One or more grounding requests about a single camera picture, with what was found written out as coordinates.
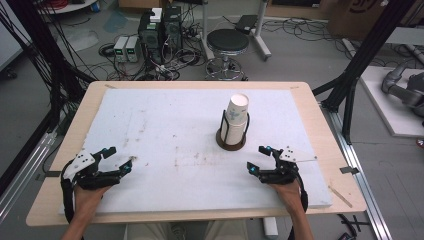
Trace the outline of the flower print paper cup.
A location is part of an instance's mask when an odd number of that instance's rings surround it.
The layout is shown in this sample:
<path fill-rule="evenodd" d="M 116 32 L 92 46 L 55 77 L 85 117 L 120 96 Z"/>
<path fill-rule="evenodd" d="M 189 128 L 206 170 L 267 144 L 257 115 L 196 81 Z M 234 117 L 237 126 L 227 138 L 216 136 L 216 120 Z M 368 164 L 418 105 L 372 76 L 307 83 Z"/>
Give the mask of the flower print paper cup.
<path fill-rule="evenodd" d="M 249 98 L 242 93 L 231 96 L 228 107 L 227 117 L 231 124 L 240 125 L 247 120 Z"/>

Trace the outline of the black metal stand frame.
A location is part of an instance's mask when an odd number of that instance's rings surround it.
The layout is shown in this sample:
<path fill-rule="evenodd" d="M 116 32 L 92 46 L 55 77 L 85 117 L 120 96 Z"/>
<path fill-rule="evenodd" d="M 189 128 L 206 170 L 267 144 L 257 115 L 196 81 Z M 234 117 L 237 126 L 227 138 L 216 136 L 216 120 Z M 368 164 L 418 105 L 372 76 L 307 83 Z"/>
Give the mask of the black metal stand frame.
<path fill-rule="evenodd" d="M 66 104 L 80 103 L 86 92 L 83 85 L 96 81 L 72 65 L 60 50 L 42 16 L 42 12 L 49 15 L 47 7 L 41 6 L 36 0 L 5 0 L 5 2 L 28 34 L 29 42 L 23 40 L 24 34 L 8 17 L 7 11 L 2 10 L 1 3 L 0 22 L 21 46 L 47 86 L 50 94 L 50 110 L 0 176 L 0 197 L 11 188 L 12 182 L 43 134 L 51 132 L 59 124 L 60 110 Z"/>
<path fill-rule="evenodd" d="M 414 2 L 415 0 L 389 0 L 385 10 L 345 70 L 337 78 L 312 90 L 314 96 L 331 90 L 329 96 L 321 102 L 322 107 L 329 112 L 337 113 L 340 104 L 345 102 L 341 133 L 348 145 L 351 145 L 351 123 L 356 85 Z"/>

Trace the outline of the aluminium floor rail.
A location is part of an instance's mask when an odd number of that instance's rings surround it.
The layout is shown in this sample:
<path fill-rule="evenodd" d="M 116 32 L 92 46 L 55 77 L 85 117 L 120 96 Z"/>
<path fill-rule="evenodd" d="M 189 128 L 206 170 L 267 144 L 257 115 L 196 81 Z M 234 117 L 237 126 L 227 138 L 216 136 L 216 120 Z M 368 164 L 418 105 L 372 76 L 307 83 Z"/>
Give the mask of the aluminium floor rail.
<path fill-rule="evenodd" d="M 342 135 L 342 119 L 338 113 L 332 113 L 327 109 L 322 109 L 327 119 L 328 125 L 332 129 L 335 139 L 344 155 L 347 165 L 358 172 L 353 174 L 353 178 L 359 186 L 360 192 L 366 203 L 366 214 L 371 224 L 372 230 L 377 240 L 393 240 L 389 228 L 379 209 L 378 203 L 366 178 L 360 160 L 354 147 L 348 143 Z"/>
<path fill-rule="evenodd" d="M 23 190 L 26 188 L 41 163 L 46 159 L 56 139 L 56 132 L 44 133 L 35 143 L 35 146 L 29 148 L 29 155 L 24 158 L 23 166 L 19 169 L 17 175 L 12 179 L 11 184 L 0 197 L 0 225 L 6 220 Z"/>

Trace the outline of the black wire cup holder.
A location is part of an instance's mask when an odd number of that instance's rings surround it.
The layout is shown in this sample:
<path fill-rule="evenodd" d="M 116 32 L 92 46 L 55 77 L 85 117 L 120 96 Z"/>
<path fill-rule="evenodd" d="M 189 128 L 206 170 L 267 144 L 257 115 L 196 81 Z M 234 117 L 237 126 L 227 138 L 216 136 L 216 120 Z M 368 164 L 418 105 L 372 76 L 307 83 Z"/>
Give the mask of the black wire cup holder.
<path fill-rule="evenodd" d="M 225 141 L 228 121 L 229 120 L 228 120 L 228 117 L 226 115 L 226 111 L 223 111 L 222 117 L 221 117 L 221 122 L 220 122 L 220 127 L 216 132 L 215 140 L 216 140 L 216 143 L 218 144 L 218 146 L 221 147 L 222 149 L 226 150 L 226 151 L 238 151 L 246 143 L 249 125 L 248 125 L 248 129 L 245 132 L 244 139 L 243 139 L 242 142 L 240 142 L 239 144 L 236 144 L 236 145 L 228 145 Z"/>

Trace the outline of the white power supply unit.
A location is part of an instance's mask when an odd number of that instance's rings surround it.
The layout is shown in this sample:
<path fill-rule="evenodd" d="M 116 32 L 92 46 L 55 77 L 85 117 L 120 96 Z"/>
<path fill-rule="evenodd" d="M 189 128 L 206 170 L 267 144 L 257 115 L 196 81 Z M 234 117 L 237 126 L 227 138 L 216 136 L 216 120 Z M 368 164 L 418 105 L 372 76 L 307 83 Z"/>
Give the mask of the white power supply unit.
<path fill-rule="evenodd" d="M 140 43 L 137 36 L 130 36 L 126 43 L 126 53 L 129 62 L 137 62 L 140 55 Z"/>
<path fill-rule="evenodd" d="M 125 36 L 121 36 L 118 38 L 114 45 L 114 53 L 115 58 L 118 62 L 127 62 L 128 57 L 126 54 L 126 43 L 128 41 L 128 38 Z"/>

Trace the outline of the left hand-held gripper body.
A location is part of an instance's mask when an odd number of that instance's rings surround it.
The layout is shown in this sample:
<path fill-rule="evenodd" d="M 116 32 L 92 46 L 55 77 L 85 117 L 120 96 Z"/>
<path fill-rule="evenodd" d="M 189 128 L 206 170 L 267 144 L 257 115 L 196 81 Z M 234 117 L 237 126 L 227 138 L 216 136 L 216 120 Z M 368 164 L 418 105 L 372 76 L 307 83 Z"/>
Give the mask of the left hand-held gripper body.
<path fill-rule="evenodd" d="M 103 160 L 100 151 L 90 153 L 81 150 L 62 170 L 62 179 L 69 180 L 72 185 L 79 185 L 85 190 L 96 190 L 118 184 L 122 176 L 117 175 L 117 170 L 108 172 L 99 170 L 99 163 Z"/>

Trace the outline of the black round stool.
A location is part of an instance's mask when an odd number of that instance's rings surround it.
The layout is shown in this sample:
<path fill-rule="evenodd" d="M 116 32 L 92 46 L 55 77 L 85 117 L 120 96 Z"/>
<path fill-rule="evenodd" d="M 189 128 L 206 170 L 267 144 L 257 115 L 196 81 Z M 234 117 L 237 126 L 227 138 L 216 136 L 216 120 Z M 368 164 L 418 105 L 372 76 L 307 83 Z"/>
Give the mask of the black round stool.
<path fill-rule="evenodd" d="M 214 54 L 205 65 L 208 77 L 225 81 L 247 80 L 241 64 L 234 59 L 248 49 L 249 40 L 245 34 L 235 29 L 214 30 L 207 35 L 206 44 Z"/>

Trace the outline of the black flat device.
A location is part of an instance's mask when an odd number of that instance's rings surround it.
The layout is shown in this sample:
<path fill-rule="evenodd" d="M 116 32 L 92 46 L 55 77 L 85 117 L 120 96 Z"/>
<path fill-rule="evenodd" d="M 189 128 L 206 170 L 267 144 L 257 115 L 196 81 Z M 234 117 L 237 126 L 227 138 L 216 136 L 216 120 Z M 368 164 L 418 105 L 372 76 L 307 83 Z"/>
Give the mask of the black flat device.
<path fill-rule="evenodd" d="M 235 29 L 244 34 L 249 34 L 257 21 L 256 15 L 242 15 L 235 25 Z"/>

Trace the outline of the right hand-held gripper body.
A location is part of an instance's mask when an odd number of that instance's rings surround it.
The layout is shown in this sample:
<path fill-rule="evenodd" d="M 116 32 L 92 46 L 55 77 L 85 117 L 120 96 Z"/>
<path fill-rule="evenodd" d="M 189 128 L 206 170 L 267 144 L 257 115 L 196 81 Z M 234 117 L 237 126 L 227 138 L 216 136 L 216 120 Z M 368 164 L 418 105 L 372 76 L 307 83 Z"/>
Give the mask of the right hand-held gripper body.
<path fill-rule="evenodd" d="M 298 163 L 314 161 L 317 157 L 314 154 L 286 146 L 279 151 L 279 158 L 275 160 L 273 170 L 261 170 L 262 176 L 258 177 L 261 183 L 265 184 L 289 184 L 299 177 Z"/>

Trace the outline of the person's left hand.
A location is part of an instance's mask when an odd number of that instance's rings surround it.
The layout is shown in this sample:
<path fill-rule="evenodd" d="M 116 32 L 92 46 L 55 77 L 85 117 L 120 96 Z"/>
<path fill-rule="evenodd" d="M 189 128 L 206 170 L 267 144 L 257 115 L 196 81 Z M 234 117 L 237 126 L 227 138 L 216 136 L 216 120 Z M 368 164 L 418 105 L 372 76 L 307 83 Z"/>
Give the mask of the person's left hand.
<path fill-rule="evenodd" d="M 90 220 L 95 216 L 96 209 L 103 195 L 110 189 L 110 186 L 96 190 L 85 190 L 76 186 L 75 193 L 75 217 L 78 219 Z"/>

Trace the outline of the person's right hand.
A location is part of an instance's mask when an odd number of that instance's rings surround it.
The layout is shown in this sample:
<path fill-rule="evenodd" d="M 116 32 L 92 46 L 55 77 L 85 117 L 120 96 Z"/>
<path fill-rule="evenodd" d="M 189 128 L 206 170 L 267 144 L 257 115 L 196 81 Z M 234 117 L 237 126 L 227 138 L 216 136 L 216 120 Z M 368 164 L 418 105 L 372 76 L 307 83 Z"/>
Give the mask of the person's right hand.
<path fill-rule="evenodd" d="M 270 187 L 277 192 L 289 214 L 304 214 L 300 186 L 297 181 L 285 185 L 270 184 Z"/>

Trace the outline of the black computer tower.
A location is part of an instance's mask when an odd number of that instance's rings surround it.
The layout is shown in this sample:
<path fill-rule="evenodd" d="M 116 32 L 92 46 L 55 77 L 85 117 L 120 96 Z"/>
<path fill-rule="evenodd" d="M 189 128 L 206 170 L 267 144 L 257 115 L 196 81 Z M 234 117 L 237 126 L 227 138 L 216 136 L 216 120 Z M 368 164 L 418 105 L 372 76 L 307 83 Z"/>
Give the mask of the black computer tower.
<path fill-rule="evenodd" d="M 140 37 L 143 55 L 146 60 L 152 60 L 157 64 L 163 62 L 163 28 L 160 22 L 152 22 L 152 11 L 144 12 L 140 18 L 138 35 Z"/>
<path fill-rule="evenodd" d="M 180 6 L 167 6 L 164 10 L 163 24 L 165 28 L 166 42 L 173 51 L 182 48 L 182 18 Z"/>

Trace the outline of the white round table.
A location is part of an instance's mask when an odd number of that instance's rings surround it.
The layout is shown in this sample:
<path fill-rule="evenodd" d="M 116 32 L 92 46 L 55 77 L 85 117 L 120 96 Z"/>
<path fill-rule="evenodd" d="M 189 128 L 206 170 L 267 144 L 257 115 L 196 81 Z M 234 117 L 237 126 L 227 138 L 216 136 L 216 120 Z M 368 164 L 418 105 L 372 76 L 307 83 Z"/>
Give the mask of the white round table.
<path fill-rule="evenodd" d="M 51 0 L 45 0 L 38 8 L 38 12 L 46 14 L 62 14 L 87 8 L 97 3 L 98 0 L 84 0 L 83 3 L 73 3 L 71 0 L 58 0 L 58 3 L 54 5 Z"/>

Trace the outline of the stack of paper cups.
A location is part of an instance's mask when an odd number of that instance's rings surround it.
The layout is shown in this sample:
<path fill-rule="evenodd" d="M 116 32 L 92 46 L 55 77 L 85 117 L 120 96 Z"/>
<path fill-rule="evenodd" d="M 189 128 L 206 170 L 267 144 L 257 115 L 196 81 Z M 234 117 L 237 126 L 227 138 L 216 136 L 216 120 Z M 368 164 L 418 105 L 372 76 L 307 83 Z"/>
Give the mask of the stack of paper cups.
<path fill-rule="evenodd" d="M 225 141 L 228 145 L 236 145 L 243 141 L 249 125 L 249 115 L 240 120 L 228 121 Z"/>

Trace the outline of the thin wooden stick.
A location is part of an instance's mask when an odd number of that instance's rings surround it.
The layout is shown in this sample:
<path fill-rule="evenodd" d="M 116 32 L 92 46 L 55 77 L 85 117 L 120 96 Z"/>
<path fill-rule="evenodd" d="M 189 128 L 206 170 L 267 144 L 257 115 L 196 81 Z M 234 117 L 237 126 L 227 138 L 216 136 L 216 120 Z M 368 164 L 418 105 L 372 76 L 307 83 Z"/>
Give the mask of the thin wooden stick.
<path fill-rule="evenodd" d="M 352 208 L 353 205 L 336 189 L 334 189 L 332 186 L 328 186 L 329 190 L 333 192 L 341 201 L 343 201 L 349 208 Z"/>

